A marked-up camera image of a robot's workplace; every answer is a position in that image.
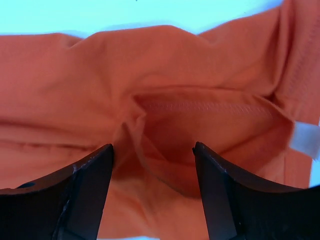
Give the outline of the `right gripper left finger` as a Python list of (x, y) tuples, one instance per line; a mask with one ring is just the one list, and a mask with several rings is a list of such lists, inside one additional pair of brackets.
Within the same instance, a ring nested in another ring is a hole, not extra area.
[(49, 175), (0, 191), (2, 240), (96, 240), (112, 176), (104, 145)]

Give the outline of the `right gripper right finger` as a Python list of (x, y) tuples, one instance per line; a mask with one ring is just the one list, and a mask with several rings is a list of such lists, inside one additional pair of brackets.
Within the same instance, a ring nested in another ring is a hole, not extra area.
[(193, 148), (211, 240), (317, 240), (320, 188), (296, 188), (259, 177), (201, 142)]

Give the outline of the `orange t-shirt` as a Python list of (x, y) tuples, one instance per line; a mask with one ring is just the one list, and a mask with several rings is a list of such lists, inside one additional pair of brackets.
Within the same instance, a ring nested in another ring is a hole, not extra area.
[(114, 168), (102, 239), (206, 240), (192, 149), (307, 188), (289, 148), (320, 118), (320, 3), (286, 0), (198, 35), (170, 25), (0, 38), (0, 186), (15, 188), (106, 144)]

